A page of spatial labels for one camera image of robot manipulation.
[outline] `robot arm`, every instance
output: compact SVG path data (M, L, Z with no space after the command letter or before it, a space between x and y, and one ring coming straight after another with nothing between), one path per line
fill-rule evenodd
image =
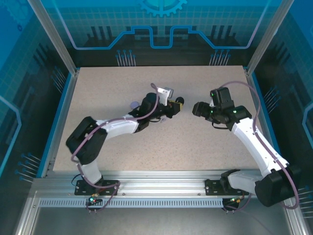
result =
M293 197L293 190L281 167L256 138L256 133L252 128L253 119L249 111L244 106L235 107L228 88L212 90L210 96L210 103L195 104L193 114L212 122L213 127L215 127L214 124L225 124L226 129L234 133L245 145L261 172L261 176L245 174L238 169L223 173L220 183L224 192L227 194L229 189L236 188L256 194L260 202L267 207ZM256 132L286 168L298 187L300 169L296 166L289 166L289 163L274 150L257 128Z
M173 90L169 88L157 88L159 99L155 93L148 93L142 100L141 105L126 114L123 118L111 120L108 124L97 130L92 137L83 145L75 156L75 160L81 164L81 170L92 184L102 184L102 174L99 171L96 158L105 140L123 135L137 133L148 127L153 119L160 119L162 116L172 118L176 115L184 104L182 97L175 101L169 100L173 95ZM136 119L149 114L155 103L158 102L154 112L144 119ZM95 128L107 122L107 120L94 120L92 117L84 118L74 132L67 139L66 145L73 154L85 137Z

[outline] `metal frame post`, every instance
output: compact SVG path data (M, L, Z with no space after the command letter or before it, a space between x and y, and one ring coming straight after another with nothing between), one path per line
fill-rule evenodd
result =
M43 6L42 2L40 0L28 0L28 3L30 4L33 11L35 12L37 18L39 19L45 32L47 33L48 37L50 38L57 52L59 53L68 71L72 75L76 75L76 71L77 71L76 66L71 56L69 55L51 18L49 17L47 11L45 10L45 7Z
M259 64L262 56L264 55L266 49L268 48L270 42L275 36L279 26L287 15L294 0L282 0L275 15L273 16L271 22L268 25L266 32L263 35L258 47L256 48L249 64L247 67L248 75L252 74Z

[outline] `gear graphic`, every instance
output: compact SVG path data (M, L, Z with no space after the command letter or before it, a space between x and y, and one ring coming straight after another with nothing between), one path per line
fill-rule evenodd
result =
M3 5L19 25L23 24L29 15L27 0L0 0L0 6Z
M147 14L152 13L155 17L159 15L170 16L171 13L176 14L176 11L182 9L182 5L187 3L187 0L138 0L141 10L146 10Z

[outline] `perforated metal strip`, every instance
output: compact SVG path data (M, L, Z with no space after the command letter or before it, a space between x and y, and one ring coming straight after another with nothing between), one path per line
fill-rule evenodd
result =
M103 199L95 208L103 206ZM85 198L42 198L39 207L84 208ZM221 208L221 198L114 198L108 208Z

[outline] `speckled tabletop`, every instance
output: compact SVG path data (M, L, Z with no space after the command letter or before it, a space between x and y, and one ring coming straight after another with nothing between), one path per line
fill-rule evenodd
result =
M65 142L84 117L127 114L132 101L140 103L154 92L151 82L174 89L173 99L185 99L183 110L139 133L105 141L97 158L100 170L255 169L257 164L236 136L192 114L195 103L210 101L210 90L233 80L246 82L241 66L81 68L53 170L77 170ZM242 85L229 89L235 105L244 105L255 115L249 89Z

